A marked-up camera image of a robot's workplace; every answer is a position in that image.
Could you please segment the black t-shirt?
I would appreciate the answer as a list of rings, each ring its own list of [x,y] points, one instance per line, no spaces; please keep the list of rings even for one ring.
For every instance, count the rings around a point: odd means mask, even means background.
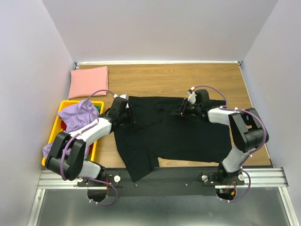
[[[182,100],[129,97],[135,123],[116,128],[114,137],[133,182],[159,167],[158,158],[220,163],[232,149],[228,126],[192,116],[171,116]]]

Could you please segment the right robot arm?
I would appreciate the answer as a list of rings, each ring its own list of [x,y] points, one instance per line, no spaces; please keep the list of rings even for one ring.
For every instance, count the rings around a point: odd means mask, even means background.
[[[269,140],[269,134],[254,108],[229,109],[227,104],[215,104],[206,89],[191,87],[189,97],[184,98],[170,114],[193,115],[203,121],[230,127],[234,145],[228,156],[219,164],[218,170],[209,177],[220,185],[226,185],[238,177],[242,165]]]

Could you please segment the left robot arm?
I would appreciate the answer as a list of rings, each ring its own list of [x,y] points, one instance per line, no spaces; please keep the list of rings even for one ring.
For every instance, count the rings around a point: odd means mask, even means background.
[[[86,178],[94,186],[101,185],[105,180],[105,167],[86,161],[85,150],[118,127],[134,122],[128,99],[127,94],[116,96],[111,107],[92,123],[71,133],[59,132],[45,160],[45,167],[63,180]]]

